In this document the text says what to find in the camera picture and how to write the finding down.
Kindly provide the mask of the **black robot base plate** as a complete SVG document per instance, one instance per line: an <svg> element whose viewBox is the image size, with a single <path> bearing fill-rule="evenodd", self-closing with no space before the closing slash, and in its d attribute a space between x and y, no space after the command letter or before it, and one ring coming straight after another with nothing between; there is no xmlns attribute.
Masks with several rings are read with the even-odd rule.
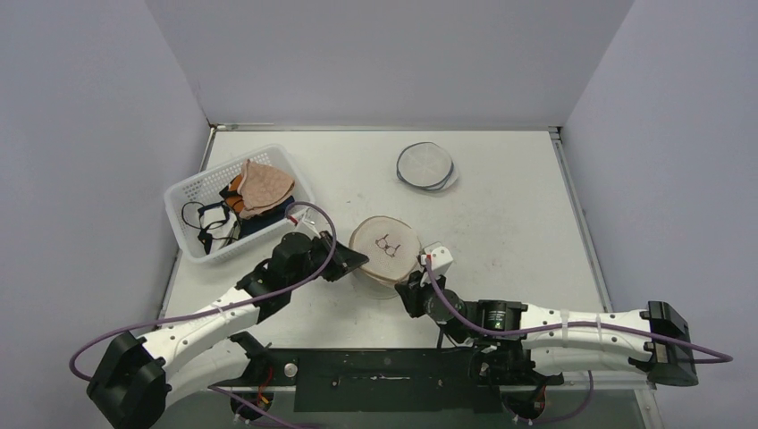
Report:
<svg viewBox="0 0 758 429"><path fill-rule="evenodd" d="M561 375L541 375L526 352L448 349L270 349L223 387L291 392L297 412L496 413L501 392L528 399Z"/></svg>

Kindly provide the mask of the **beige lace bra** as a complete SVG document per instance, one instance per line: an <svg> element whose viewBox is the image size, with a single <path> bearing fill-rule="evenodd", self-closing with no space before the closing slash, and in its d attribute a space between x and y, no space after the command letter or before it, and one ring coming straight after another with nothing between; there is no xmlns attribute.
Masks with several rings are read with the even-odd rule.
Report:
<svg viewBox="0 0 758 429"><path fill-rule="evenodd" d="M250 159L241 167L241 180L237 192L242 198L240 217L249 219L280 205L290 197L295 186L288 173Z"/></svg>

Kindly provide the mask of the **white mesh bag beige trim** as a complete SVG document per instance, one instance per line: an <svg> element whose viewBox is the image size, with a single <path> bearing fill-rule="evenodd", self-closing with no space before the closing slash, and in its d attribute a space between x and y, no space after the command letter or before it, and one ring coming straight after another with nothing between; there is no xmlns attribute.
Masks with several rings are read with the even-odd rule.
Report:
<svg viewBox="0 0 758 429"><path fill-rule="evenodd" d="M354 273L356 292L371 299L394 299L398 297L395 284L406 281L418 269L422 245L407 223L376 215L356 227L349 248L368 257Z"/></svg>

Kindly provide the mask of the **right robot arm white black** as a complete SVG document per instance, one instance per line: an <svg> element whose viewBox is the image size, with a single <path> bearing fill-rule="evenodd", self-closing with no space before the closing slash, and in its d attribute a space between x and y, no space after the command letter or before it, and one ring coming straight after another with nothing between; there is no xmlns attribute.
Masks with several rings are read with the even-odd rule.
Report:
<svg viewBox="0 0 758 429"><path fill-rule="evenodd" d="M650 383L698 384L685 318L669 303L643 309L586 313L518 301L465 301L416 271L394 289L408 315L427 316L456 344L470 344L486 376L499 384L554 380L566 372L643 374Z"/></svg>

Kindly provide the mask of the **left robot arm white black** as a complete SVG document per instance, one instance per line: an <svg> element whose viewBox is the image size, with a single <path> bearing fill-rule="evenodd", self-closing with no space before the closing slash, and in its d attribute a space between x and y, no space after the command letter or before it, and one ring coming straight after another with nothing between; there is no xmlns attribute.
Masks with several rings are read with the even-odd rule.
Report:
<svg viewBox="0 0 758 429"><path fill-rule="evenodd" d="M141 337L117 335L88 384L88 397L112 427L149 428L173 403L208 386L264 381L276 364L248 328L287 306L291 285L336 282L368 260L327 231L315 237L287 233L270 257L189 319Z"/></svg>

